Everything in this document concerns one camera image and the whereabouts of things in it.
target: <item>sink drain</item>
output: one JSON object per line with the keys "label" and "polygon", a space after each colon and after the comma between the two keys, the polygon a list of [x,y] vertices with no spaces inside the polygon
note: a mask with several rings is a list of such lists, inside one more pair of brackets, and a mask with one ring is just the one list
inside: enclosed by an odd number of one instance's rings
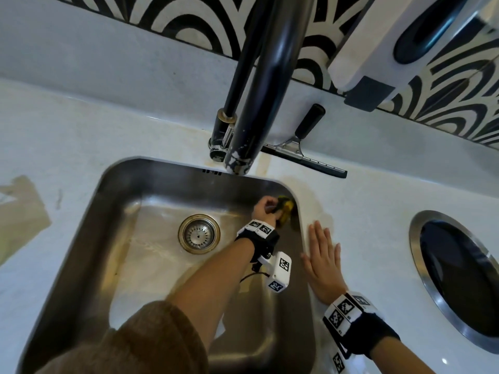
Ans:
{"label": "sink drain", "polygon": [[191,215],[180,225],[179,241],[182,247],[190,253],[208,253],[220,241],[220,228],[208,215]]}

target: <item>white countertop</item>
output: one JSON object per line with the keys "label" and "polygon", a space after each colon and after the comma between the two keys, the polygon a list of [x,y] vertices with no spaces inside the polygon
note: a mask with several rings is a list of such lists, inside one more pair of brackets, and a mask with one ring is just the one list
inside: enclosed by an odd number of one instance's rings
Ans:
{"label": "white countertop", "polygon": [[[0,266],[0,372],[15,372],[104,170],[134,156],[221,170],[208,156],[210,134],[116,106],[0,81],[0,186],[26,176],[51,221]],[[342,243],[350,288],[366,294],[433,370],[494,372],[499,356],[464,338],[427,294],[409,249],[408,229],[417,212],[437,210],[457,219],[499,257],[499,199],[307,154],[347,169],[347,179],[265,154],[259,155],[250,176],[273,179],[292,191],[303,231],[315,219],[333,228],[334,240]],[[0,201],[0,222],[5,220],[1,207]],[[314,309],[321,354],[328,336],[320,333],[323,309],[315,302]],[[371,363],[368,370],[376,372]]]}

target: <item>black cable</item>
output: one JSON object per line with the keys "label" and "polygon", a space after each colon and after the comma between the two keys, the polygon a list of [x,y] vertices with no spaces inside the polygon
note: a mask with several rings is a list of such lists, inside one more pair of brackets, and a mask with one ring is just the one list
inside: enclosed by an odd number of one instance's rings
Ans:
{"label": "black cable", "polygon": [[243,279],[241,279],[239,281],[239,283],[243,282],[246,278],[248,277],[251,277],[251,276],[254,276],[256,274],[263,274],[264,276],[267,276],[267,277],[270,277],[268,273],[265,273],[265,272],[257,272],[257,273],[251,273],[251,274],[248,274],[246,277],[243,277]]}

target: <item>faucet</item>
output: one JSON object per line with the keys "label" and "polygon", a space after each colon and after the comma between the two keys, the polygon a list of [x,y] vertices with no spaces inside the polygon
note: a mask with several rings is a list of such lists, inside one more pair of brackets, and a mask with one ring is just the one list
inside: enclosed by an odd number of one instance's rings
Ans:
{"label": "faucet", "polygon": [[[293,75],[314,0],[257,0],[209,155],[229,173],[244,176],[271,129]],[[253,65],[253,82],[240,118],[235,113]]]}

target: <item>forearm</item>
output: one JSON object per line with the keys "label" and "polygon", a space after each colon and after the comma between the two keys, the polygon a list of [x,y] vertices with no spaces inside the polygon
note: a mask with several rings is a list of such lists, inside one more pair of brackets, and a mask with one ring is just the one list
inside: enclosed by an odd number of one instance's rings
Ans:
{"label": "forearm", "polygon": [[171,302],[189,318],[207,351],[253,253],[251,240],[235,241],[211,257],[171,297]]}
{"label": "forearm", "polygon": [[435,374],[408,347],[391,337],[379,341],[370,355],[383,374]]}

